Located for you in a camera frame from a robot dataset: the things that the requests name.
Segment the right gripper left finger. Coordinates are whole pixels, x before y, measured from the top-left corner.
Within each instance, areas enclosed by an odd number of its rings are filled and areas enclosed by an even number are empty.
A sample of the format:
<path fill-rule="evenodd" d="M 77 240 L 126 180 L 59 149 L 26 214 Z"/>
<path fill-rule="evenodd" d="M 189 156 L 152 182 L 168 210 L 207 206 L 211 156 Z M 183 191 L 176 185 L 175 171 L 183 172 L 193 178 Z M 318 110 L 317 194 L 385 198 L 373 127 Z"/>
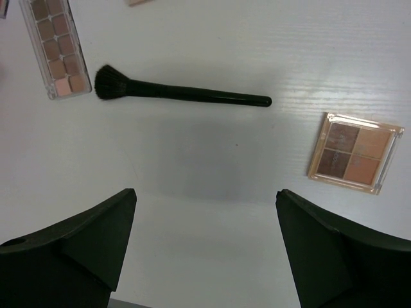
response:
<path fill-rule="evenodd" d="M 137 196 L 100 204 L 1 244 L 1 307 L 107 307 L 131 234 Z"/>

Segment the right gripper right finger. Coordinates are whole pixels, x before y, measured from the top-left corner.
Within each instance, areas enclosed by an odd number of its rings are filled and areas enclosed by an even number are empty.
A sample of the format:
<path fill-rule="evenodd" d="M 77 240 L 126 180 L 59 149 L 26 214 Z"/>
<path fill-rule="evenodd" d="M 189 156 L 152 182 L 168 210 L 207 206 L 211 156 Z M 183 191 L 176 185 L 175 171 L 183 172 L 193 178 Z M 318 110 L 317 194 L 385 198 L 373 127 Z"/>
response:
<path fill-rule="evenodd" d="M 279 191 L 277 217 L 301 307 L 410 307 L 410 241 Z"/>

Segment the black powder brush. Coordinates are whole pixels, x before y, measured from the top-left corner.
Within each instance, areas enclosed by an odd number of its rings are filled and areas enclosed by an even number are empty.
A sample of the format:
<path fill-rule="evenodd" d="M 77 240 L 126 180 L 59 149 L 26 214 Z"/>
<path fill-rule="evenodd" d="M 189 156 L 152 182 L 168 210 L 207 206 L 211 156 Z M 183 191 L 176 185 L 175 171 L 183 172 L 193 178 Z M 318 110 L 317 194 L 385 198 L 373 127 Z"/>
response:
<path fill-rule="evenodd" d="M 163 85 L 133 80 L 110 65 L 101 67 L 94 79 L 96 95 L 105 101 L 124 97 L 161 98 L 267 108 L 272 98 L 219 90 Z"/>

